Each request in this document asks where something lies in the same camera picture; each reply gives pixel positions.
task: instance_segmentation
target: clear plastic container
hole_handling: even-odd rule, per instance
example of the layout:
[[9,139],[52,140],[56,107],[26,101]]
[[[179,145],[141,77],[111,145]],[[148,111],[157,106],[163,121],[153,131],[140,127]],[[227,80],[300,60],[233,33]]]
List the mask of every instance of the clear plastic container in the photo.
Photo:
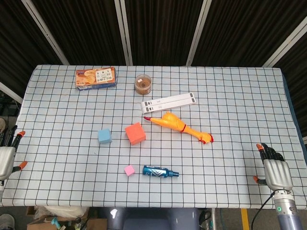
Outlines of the clear plastic container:
[[152,79],[146,74],[137,76],[135,79],[135,90],[141,95],[149,94],[152,90]]

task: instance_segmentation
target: pink cube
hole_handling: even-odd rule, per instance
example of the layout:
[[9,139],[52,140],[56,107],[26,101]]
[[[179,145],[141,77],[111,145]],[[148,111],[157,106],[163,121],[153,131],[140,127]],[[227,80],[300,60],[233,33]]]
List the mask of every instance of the pink cube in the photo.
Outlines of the pink cube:
[[127,176],[130,176],[130,175],[132,175],[132,174],[135,173],[134,168],[133,168],[132,165],[128,165],[128,166],[125,168],[125,172],[126,172]]

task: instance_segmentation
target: robot finger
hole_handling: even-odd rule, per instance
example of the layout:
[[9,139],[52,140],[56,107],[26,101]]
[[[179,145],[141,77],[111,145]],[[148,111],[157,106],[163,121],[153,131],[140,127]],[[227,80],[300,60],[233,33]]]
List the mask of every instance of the robot finger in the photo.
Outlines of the robot finger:
[[273,159],[274,159],[274,160],[278,160],[278,157],[277,157],[277,154],[276,154],[275,149],[269,147],[269,151],[271,152],[271,154],[272,154],[272,156],[273,156]]
[[264,149],[263,149],[263,147],[262,147],[261,144],[256,144],[256,146],[257,146],[257,148],[258,148],[258,151],[259,151],[259,153],[260,153],[260,157],[261,157],[261,160],[262,160],[262,163],[263,163],[263,161],[264,161],[265,159],[267,159],[266,153],[265,153],[265,151],[264,151]]
[[273,159],[273,155],[269,149],[269,147],[265,143],[261,143],[261,145],[264,147],[264,151],[267,154],[268,159]]
[[278,160],[280,160],[280,161],[284,161],[284,158],[283,158],[283,156],[282,156],[282,154],[280,154],[280,153],[276,153],[276,156],[277,156],[277,159]]
[[24,167],[27,165],[27,163],[28,163],[27,161],[23,161],[20,165],[14,166],[13,170],[12,170],[12,173],[18,172],[18,171],[24,169]]
[[0,133],[0,146],[3,146],[4,144],[4,139],[5,139],[7,131],[8,131],[8,128],[6,128],[2,133]]
[[5,141],[5,143],[4,143],[4,146],[11,146],[12,145],[16,129],[17,129],[17,126],[13,126],[13,128],[9,131],[9,134],[8,134],[8,137]]
[[267,185],[267,182],[265,179],[259,179],[258,176],[253,176],[253,179],[257,184]]

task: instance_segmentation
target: white metal pole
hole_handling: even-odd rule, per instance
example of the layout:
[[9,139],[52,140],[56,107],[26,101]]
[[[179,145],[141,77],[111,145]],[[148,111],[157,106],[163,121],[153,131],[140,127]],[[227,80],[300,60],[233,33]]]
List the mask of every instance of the white metal pole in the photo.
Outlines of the white metal pole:
[[52,36],[49,28],[47,27],[46,23],[44,22],[43,18],[40,16],[39,12],[37,11],[35,5],[32,3],[31,0],[21,0],[26,9],[29,11],[30,15],[34,19],[35,23],[51,45],[54,52],[57,54],[63,65],[69,65],[67,58],[65,57],[63,51],[61,50],[60,46]]
[[18,103],[22,104],[23,103],[23,98],[18,96],[16,93],[14,93],[10,88],[8,88],[6,85],[4,85],[2,82],[0,82],[0,90],[4,92],[6,95],[10,96],[13,98],[15,101]]
[[306,32],[307,16],[269,57],[269,59],[263,64],[263,67],[273,67]]
[[122,13],[123,22],[124,22],[127,50],[128,50],[128,56],[129,56],[129,62],[130,62],[129,65],[133,66],[125,0],[120,0],[120,7],[121,7],[121,13]]
[[129,66],[130,60],[129,60],[129,55],[128,55],[125,29],[124,29],[122,14],[121,14],[120,2],[119,2],[119,0],[114,0],[114,3],[115,3],[115,8],[116,8],[117,21],[118,21],[119,32],[120,32],[120,37],[121,37],[121,43],[122,43],[122,46],[123,46],[126,66]]
[[304,145],[307,145],[307,137],[303,137]]
[[209,12],[209,9],[210,9],[210,6],[211,6],[211,2],[212,2],[212,0],[203,0],[203,2],[202,2],[201,12],[200,12],[200,15],[198,17],[197,24],[196,24],[196,28],[195,28],[193,40],[192,40],[192,43],[191,43],[191,47],[190,47],[186,66],[191,66],[191,64],[193,62],[195,52],[196,52],[196,49],[197,49],[197,46],[198,46],[198,42],[200,41],[202,30],[203,30],[203,27],[205,25],[205,22],[206,22],[206,19],[207,19],[207,16],[208,16],[208,12]]

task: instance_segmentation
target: black cable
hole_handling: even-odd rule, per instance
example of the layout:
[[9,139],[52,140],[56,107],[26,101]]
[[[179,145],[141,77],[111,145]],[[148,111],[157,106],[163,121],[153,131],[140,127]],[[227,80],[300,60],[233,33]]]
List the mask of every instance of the black cable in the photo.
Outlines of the black cable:
[[207,209],[204,209],[204,210],[201,212],[200,217],[199,217],[199,219],[198,219],[199,224],[200,224],[200,230],[203,229],[203,228],[201,227],[202,224],[203,224],[206,220],[208,220],[208,219],[210,219],[210,218],[211,218],[211,212],[210,212],[210,211],[207,211]]
[[253,226],[254,226],[254,221],[257,217],[257,215],[260,213],[260,211],[262,210],[262,208],[265,206],[265,204],[274,196],[275,192],[272,192],[272,194],[270,195],[270,197],[263,203],[263,205],[261,205],[260,209],[258,210],[258,212],[256,213],[256,215],[254,216],[252,222],[251,222],[251,230],[253,230]]
[[87,222],[89,220],[89,217],[86,219],[86,221],[82,224],[80,230],[83,230],[83,228],[86,226]]

